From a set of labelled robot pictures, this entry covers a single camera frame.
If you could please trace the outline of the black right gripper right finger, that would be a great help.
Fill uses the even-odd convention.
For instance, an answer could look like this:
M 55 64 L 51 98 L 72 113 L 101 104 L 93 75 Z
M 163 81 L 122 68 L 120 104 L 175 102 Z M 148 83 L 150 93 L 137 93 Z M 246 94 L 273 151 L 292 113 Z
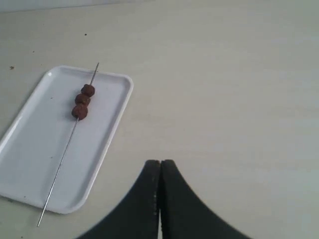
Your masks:
M 187 184 L 173 160 L 161 162 L 159 209 L 164 239 L 245 239 L 211 211 Z

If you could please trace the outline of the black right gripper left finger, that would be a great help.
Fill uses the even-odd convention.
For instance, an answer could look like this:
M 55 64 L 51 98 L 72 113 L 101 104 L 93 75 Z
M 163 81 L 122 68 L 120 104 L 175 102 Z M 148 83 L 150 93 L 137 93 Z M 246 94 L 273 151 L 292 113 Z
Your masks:
M 124 199 L 81 239 L 157 239 L 160 162 L 148 160 Z

